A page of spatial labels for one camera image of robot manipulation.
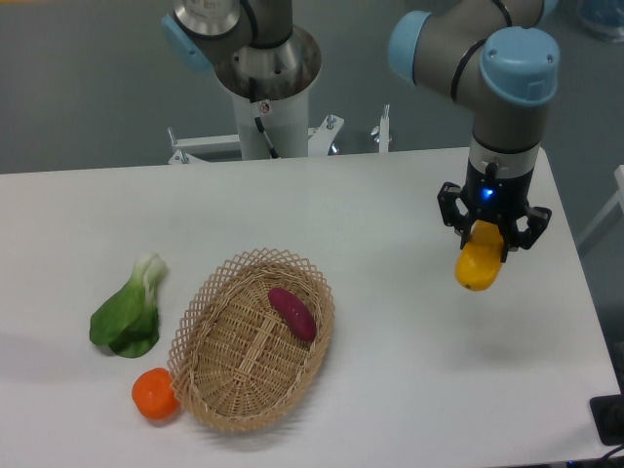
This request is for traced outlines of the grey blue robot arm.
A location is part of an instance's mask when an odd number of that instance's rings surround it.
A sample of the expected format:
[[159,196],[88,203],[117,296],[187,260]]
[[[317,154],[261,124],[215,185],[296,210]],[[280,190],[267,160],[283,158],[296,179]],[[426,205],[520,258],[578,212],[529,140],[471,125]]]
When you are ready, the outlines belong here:
[[[527,250],[550,210],[527,199],[560,50],[540,30],[551,1],[462,1],[440,16],[415,11],[394,27],[390,68],[470,109],[466,180],[438,195],[445,225],[463,242],[480,221],[500,236],[499,253]],[[211,70],[231,95],[246,159],[305,157],[308,93],[321,70],[315,39],[293,23],[288,1],[177,1],[162,28],[196,71]]]

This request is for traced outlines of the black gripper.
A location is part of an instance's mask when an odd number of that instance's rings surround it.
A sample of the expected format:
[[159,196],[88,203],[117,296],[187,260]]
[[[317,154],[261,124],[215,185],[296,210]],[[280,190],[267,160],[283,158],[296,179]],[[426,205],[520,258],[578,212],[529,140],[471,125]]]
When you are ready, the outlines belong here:
[[527,195],[533,170],[511,178],[488,178],[471,162],[467,164],[463,187],[445,182],[437,201],[446,227],[460,237],[460,249],[470,240],[477,219],[495,224],[503,240],[500,261],[509,252],[529,250],[545,232],[552,211],[529,205]]

